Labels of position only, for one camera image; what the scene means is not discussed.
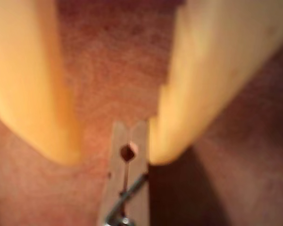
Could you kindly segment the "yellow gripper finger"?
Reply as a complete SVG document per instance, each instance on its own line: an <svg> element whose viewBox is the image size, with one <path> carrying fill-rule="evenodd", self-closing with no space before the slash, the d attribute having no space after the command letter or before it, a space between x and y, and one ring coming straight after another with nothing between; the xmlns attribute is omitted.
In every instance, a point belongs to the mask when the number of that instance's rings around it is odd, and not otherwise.
<svg viewBox="0 0 283 226"><path fill-rule="evenodd" d="M53 0L0 0L0 120L49 160L82 158Z"/></svg>
<svg viewBox="0 0 283 226"><path fill-rule="evenodd" d="M282 45L283 0L184 1L150 119L150 163L178 158Z"/></svg>

